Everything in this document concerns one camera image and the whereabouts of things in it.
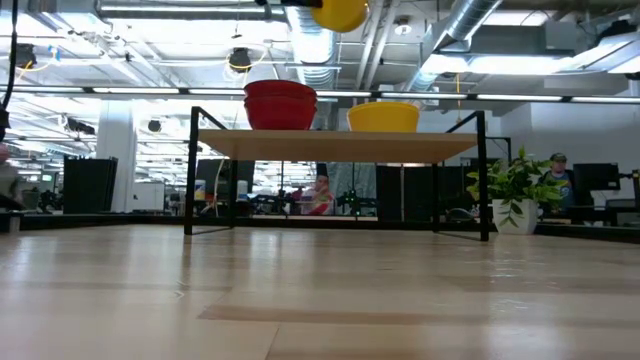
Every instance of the computer monitor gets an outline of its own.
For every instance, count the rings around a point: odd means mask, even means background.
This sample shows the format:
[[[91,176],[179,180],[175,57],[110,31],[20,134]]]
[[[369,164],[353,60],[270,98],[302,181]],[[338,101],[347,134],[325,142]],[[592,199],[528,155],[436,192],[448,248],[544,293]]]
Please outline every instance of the computer monitor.
[[[578,190],[620,190],[618,164],[575,164],[573,172]]]

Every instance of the ceiling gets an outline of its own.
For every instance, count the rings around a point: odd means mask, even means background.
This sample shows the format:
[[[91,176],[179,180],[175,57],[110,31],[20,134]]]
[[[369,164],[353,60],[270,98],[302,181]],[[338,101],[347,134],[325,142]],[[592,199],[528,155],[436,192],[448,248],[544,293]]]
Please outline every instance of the ceiling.
[[[237,4],[236,1],[197,1],[198,4],[205,2],[215,5]],[[382,65],[375,72],[373,88],[397,85],[412,76],[421,66],[420,44],[427,25],[445,18],[451,3],[449,0],[401,2],[396,18],[407,16],[411,32],[407,35],[390,32],[381,57]],[[549,21],[550,17],[572,23],[591,21],[607,14],[627,11],[638,4],[637,0],[591,0],[588,7],[584,3],[577,0],[505,0],[485,24],[540,26]],[[375,46],[380,41],[382,25],[382,22],[378,26],[367,22],[355,31],[339,36],[339,58],[335,64],[337,89],[354,88],[366,35],[371,31],[378,32]],[[5,77],[9,67],[7,59],[10,32],[10,12],[5,8],[0,16],[0,71],[4,72]],[[18,33],[20,43],[35,45],[37,65],[34,68],[36,71],[23,73],[19,70],[17,84],[238,88],[248,82],[276,77],[298,81],[291,37],[288,26],[284,23],[100,20],[87,13],[65,13],[59,16],[21,13]],[[100,35],[100,39],[92,38],[93,34]],[[259,62],[246,77],[233,75],[228,71],[226,58],[234,47],[248,47],[254,63]],[[562,77],[463,73],[459,77],[440,76],[434,86],[445,92],[540,94],[561,91],[563,94],[616,94],[624,90],[626,80],[623,75],[606,73]],[[135,101],[135,117],[139,119],[139,137],[142,139],[186,139],[192,106],[203,107],[229,126],[249,128],[240,101],[161,98]],[[77,134],[68,132],[62,126],[64,119],[61,115],[82,121],[99,131],[100,104],[100,99],[83,98],[81,95],[65,98],[14,94],[9,108],[12,124],[9,134],[27,138],[50,138],[48,141],[15,141],[14,156],[43,158],[49,153],[54,158],[59,158],[63,153],[92,154],[95,151],[93,137],[86,137],[84,142],[55,139],[77,137]],[[458,106],[457,102],[443,101],[437,108],[448,110]],[[495,111],[504,107],[498,103],[487,103],[485,106]],[[163,130],[160,133],[150,132],[147,129],[150,120],[160,120]],[[152,178],[151,175],[154,175],[157,179],[158,176],[169,173],[162,170],[150,171],[148,166],[144,166],[147,158],[154,157],[155,162],[175,170],[175,175],[165,176],[164,179],[176,184],[183,183],[186,167],[176,163],[175,159],[178,155],[183,158],[186,155],[184,144],[179,141],[174,144],[149,142],[142,144],[138,151],[139,159],[144,159],[139,161],[140,178]],[[207,148],[204,155],[217,154]]]

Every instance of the pipe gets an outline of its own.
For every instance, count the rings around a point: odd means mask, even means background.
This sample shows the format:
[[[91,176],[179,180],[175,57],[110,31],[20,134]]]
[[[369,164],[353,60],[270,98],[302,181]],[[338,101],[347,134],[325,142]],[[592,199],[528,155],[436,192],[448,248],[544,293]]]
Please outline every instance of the pipe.
[[[367,75],[367,81],[364,84],[365,90],[371,88],[371,84],[373,83],[373,78],[376,76],[376,71],[378,71],[378,65],[380,65],[380,59],[382,58],[382,52],[384,51],[385,44],[387,43],[387,38],[389,38],[389,33],[391,32],[391,26],[393,26],[393,21],[396,18],[396,11],[400,6],[400,0],[392,0],[391,5],[389,6],[389,11],[387,12],[387,20],[384,24],[384,29],[382,30],[382,36],[380,37],[380,41],[376,45],[376,52],[373,55],[373,61],[371,65],[371,69],[369,69],[369,74]]]
[[[231,21],[277,21],[286,22],[281,7],[271,7],[271,15],[267,18],[262,6],[175,6],[153,3],[118,2],[101,3],[97,13],[102,18],[117,19],[182,19],[182,20],[231,20]]]
[[[427,61],[433,51],[445,42],[447,35],[456,41],[469,41],[476,31],[487,20],[491,13],[502,3],[502,0],[456,0],[451,15],[443,22],[431,26],[425,36],[424,46],[428,51],[423,65],[405,84],[405,91],[425,92],[440,76],[430,72]],[[438,25],[444,25],[442,31]]]
[[[291,45],[296,62],[311,65],[333,65],[337,35],[318,25],[311,10],[300,7],[285,9],[291,26]],[[316,89],[333,89],[335,76],[331,68],[299,68],[300,81]]]
[[[371,55],[371,50],[373,49],[373,41],[376,39],[376,34],[378,33],[378,24],[380,23],[380,18],[382,17],[383,7],[384,0],[378,0],[378,3],[373,8],[373,13],[371,14],[371,27],[369,30],[369,34],[367,35],[367,39],[365,40],[362,59],[360,59],[360,66],[358,67],[358,75],[356,76],[356,84],[354,86],[355,90],[359,90],[360,84],[362,84],[364,72],[367,69],[367,63],[369,62],[369,56]]]

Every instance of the yellow bowl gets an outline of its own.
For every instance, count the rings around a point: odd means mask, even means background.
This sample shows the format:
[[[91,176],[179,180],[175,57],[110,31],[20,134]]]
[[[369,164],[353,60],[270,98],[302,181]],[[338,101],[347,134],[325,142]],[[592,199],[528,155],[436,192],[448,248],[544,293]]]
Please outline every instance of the yellow bowl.
[[[324,0],[322,8],[311,9],[311,14],[323,28],[350,32],[367,19],[367,0]]]
[[[398,102],[358,105],[347,114],[351,131],[417,132],[420,110]]]

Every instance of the black metal table leg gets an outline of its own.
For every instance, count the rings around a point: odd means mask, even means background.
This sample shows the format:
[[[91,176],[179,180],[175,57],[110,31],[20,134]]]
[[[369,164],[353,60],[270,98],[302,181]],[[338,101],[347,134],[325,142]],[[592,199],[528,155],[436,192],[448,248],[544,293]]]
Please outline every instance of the black metal table leg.
[[[478,182],[480,185],[480,241],[489,241],[489,190],[487,178],[487,139],[484,111],[477,111]]]
[[[231,160],[231,174],[229,179],[229,227],[236,226],[238,200],[238,160]]]
[[[191,132],[189,134],[189,160],[187,168],[187,198],[185,199],[184,234],[193,235],[193,206],[196,188],[196,161],[198,156],[198,120],[200,109],[191,108]]]
[[[431,216],[433,219],[433,232],[437,233],[440,231],[440,176],[438,175],[438,164],[431,164],[431,178],[433,183]]]

